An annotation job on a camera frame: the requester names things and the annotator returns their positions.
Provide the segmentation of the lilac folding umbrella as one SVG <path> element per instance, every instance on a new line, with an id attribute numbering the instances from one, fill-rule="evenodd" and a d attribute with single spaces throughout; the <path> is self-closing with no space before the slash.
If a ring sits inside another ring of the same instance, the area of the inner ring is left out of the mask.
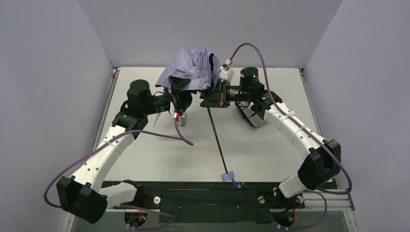
<path id="1" fill-rule="evenodd" d="M 191 90 L 192 94 L 201 95 L 203 90 L 213 90 L 221 80 L 220 66 L 221 61 L 209 48 L 205 48 L 204 51 L 182 48 L 167 64 L 155 86 L 162 87 L 164 95 L 167 88 L 171 89 L 172 94 Z M 173 119 L 173 123 L 180 139 L 193 146 L 193 142 L 187 140 L 180 132 L 176 120 Z"/>

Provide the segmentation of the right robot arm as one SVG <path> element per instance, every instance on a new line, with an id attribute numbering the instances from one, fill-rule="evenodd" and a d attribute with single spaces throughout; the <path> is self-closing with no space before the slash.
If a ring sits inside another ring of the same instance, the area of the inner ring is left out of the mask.
<path id="1" fill-rule="evenodd" d="M 201 95 L 203 108 L 226 108 L 235 103 L 254 127 L 262 122 L 274 126 L 299 152 L 303 159 L 297 173 L 274 189 L 280 199 L 291 198 L 308 190 L 317 190 L 341 171 L 341 146 L 307 127 L 277 94 L 259 80 L 259 70 L 240 71 L 239 85 L 219 79 Z"/>

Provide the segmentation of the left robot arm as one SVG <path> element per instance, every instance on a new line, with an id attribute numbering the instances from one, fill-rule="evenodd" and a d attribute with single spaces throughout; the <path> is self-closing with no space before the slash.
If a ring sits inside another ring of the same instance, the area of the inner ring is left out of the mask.
<path id="1" fill-rule="evenodd" d="M 82 166 L 70 177 L 59 177 L 56 187 L 62 210 L 93 224 L 106 209 L 136 199 L 142 187 L 133 181 L 125 180 L 106 188 L 102 184 L 123 151 L 141 133 L 148 134 L 144 127 L 149 115 L 169 112 L 174 125 L 184 126 L 185 111 L 192 103 L 192 93 L 182 90 L 187 83 L 172 78 L 170 88 L 164 88 L 158 96 L 151 93 L 146 80 L 130 83 L 127 99 L 100 145 L 80 160 Z"/>

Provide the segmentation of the black umbrella case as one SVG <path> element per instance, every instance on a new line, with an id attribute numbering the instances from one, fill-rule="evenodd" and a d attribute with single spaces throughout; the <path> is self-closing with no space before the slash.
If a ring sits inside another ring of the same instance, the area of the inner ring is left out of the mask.
<path id="1" fill-rule="evenodd" d="M 241 117 L 246 120 L 252 127 L 259 128 L 264 124 L 264 120 L 253 110 L 251 106 L 253 103 L 241 101 L 235 102 L 235 106 L 238 108 Z"/>

